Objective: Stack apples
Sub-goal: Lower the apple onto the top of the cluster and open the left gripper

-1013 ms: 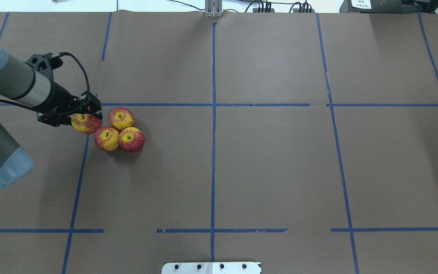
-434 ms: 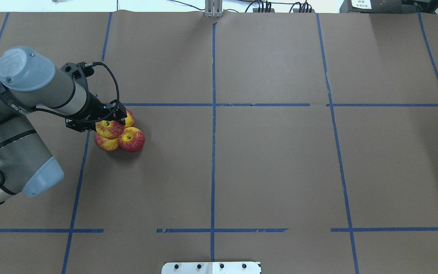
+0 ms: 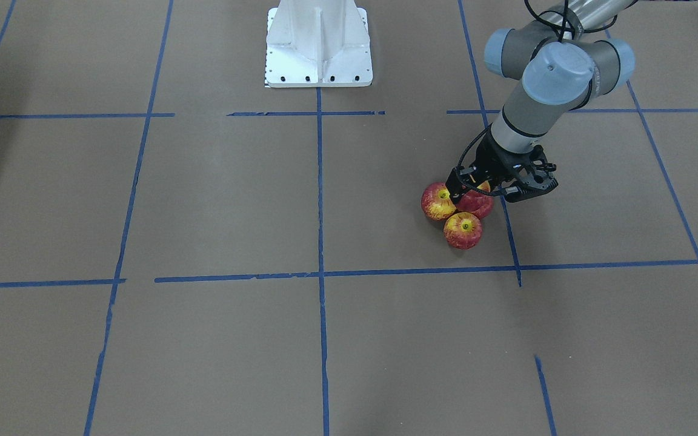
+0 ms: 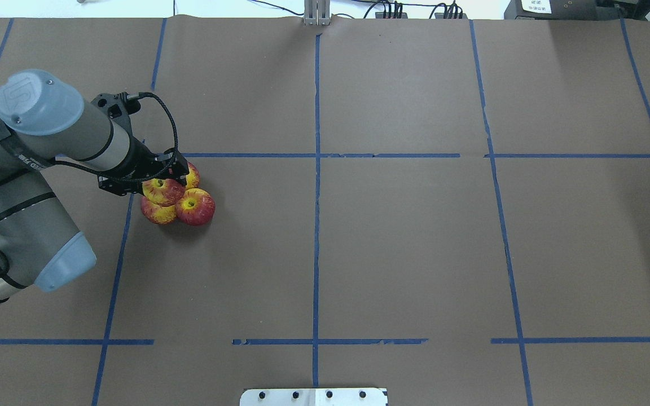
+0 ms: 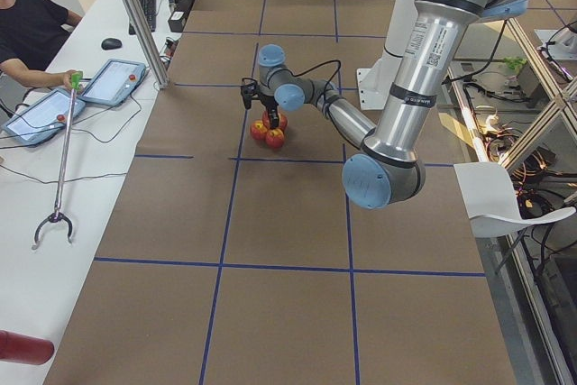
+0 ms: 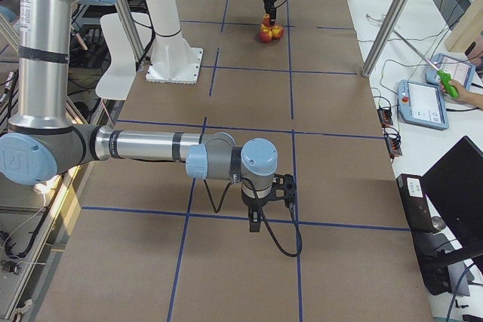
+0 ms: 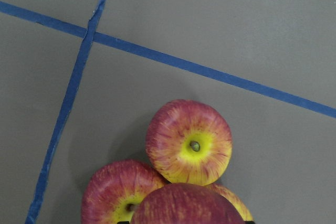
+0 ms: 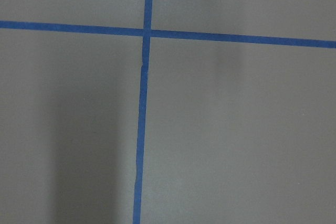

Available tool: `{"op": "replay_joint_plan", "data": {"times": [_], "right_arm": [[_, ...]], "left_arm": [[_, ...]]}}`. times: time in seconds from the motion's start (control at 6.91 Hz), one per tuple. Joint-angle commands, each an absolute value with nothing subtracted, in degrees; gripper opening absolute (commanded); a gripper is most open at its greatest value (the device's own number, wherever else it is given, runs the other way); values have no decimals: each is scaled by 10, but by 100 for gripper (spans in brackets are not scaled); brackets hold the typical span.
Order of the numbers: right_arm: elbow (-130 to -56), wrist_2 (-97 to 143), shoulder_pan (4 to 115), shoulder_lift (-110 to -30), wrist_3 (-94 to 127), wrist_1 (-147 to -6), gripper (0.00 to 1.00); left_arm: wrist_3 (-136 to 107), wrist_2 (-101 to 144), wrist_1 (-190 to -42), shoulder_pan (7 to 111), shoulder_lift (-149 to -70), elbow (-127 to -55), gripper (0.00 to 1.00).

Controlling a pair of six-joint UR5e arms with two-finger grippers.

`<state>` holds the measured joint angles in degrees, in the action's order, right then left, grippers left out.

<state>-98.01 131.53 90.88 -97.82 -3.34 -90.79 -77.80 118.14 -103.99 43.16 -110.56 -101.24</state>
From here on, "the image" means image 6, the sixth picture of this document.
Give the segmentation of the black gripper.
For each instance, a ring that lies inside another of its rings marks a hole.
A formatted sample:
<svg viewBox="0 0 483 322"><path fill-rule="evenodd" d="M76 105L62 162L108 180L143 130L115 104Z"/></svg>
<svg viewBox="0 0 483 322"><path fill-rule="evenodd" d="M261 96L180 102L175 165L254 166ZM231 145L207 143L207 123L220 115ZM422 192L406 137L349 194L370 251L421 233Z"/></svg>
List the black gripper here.
<svg viewBox="0 0 483 322"><path fill-rule="evenodd" d="M254 191L248 182L241 183L241 199L248 206L249 232L259 232L261 215L259 207L264 207L269 202L272 187Z"/></svg>
<svg viewBox="0 0 483 322"><path fill-rule="evenodd" d="M263 0L264 8L267 11L267 25L274 26L276 24L276 3L277 0Z"/></svg>

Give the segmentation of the person hand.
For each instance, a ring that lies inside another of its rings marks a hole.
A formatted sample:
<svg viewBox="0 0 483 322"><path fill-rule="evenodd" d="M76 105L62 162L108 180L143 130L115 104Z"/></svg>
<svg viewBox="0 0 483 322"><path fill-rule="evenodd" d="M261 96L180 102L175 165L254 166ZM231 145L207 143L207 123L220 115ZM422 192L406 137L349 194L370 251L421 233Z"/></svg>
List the person hand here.
<svg viewBox="0 0 483 322"><path fill-rule="evenodd" d="M440 83L440 88L444 93L449 94L456 91L458 100L466 103L470 102L472 94L460 82L451 79L448 81L448 86L450 90L448 90L444 83Z"/></svg>

